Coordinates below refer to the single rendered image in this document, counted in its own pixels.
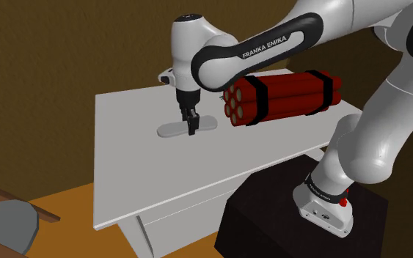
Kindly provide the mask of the grey flat oval object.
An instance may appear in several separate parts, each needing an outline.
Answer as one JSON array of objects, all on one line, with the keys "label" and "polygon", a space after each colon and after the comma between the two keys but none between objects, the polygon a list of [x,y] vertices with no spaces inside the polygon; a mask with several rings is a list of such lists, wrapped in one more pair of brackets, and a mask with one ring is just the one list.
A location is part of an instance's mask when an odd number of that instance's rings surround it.
[{"label": "grey flat oval object", "polygon": [[[201,116],[199,119],[199,128],[196,129],[194,133],[197,131],[214,130],[217,126],[218,121],[215,117],[211,115]],[[170,138],[183,134],[189,134],[189,127],[187,121],[171,122],[159,126],[156,132],[161,138]]]}]

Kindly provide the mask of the white table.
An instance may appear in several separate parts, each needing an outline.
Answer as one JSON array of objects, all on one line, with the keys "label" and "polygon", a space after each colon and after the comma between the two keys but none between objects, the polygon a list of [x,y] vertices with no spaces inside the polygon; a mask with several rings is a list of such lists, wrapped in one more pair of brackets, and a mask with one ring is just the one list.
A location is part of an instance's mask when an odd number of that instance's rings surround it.
[{"label": "white table", "polygon": [[160,258],[219,229],[230,195],[252,173],[287,159],[321,156],[347,102],[312,116],[235,127],[219,93],[204,91],[197,111],[215,129],[162,138],[180,121],[172,86],[95,98],[93,226],[118,225],[138,258]]}]

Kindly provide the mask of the black robot stand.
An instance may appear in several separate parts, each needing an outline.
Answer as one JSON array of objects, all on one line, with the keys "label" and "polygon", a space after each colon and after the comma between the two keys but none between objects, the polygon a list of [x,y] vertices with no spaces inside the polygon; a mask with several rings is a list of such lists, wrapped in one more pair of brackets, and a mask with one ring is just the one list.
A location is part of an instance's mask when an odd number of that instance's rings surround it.
[{"label": "black robot stand", "polygon": [[354,183],[351,233],[339,238],[302,218],[293,200],[317,161],[307,155],[251,174],[227,200],[215,249],[223,258],[381,258],[388,201]]}]

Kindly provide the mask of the wooden chair grey cushion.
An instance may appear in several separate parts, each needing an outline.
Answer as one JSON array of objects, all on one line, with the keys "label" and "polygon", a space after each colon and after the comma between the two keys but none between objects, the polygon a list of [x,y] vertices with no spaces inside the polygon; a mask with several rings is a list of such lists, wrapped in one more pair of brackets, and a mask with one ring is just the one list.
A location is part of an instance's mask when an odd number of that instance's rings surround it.
[{"label": "wooden chair grey cushion", "polygon": [[0,246],[4,251],[27,258],[40,220],[55,223],[61,218],[0,189]]}]

